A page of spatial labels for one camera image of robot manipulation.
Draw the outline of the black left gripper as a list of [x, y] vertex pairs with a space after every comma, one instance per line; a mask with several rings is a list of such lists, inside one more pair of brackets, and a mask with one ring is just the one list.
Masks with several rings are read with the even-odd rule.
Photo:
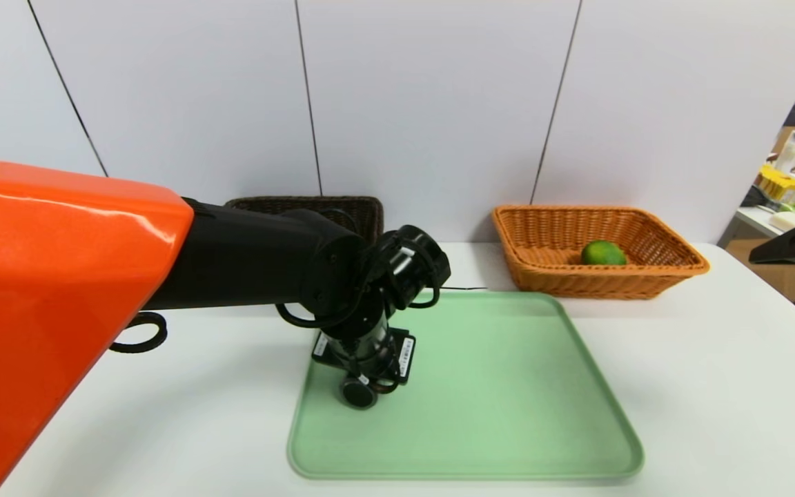
[[360, 307], [340, 323], [318, 324], [318, 343], [311, 358], [344, 372], [345, 380], [360, 384], [406, 384], [415, 352], [415, 337], [392, 327], [382, 307]]

